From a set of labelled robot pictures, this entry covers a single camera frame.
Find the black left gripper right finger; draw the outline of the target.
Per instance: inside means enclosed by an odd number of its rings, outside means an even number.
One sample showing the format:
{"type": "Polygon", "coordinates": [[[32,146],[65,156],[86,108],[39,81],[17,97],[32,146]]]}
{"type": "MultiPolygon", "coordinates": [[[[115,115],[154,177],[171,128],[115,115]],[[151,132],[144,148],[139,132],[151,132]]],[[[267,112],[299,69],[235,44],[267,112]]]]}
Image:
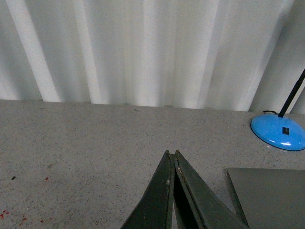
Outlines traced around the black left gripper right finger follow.
{"type": "Polygon", "coordinates": [[[209,188],[185,157],[174,154],[174,206],[180,229],[247,229],[209,188]]]}

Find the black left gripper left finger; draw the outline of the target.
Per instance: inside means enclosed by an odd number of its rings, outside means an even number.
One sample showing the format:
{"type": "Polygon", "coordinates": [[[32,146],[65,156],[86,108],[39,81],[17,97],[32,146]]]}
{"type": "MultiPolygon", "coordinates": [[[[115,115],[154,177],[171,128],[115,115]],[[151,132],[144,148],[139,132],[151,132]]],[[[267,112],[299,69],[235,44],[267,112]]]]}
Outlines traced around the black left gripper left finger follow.
{"type": "Polygon", "coordinates": [[[174,158],[165,151],[141,200],[123,229],[170,229],[173,214],[174,158]]]}

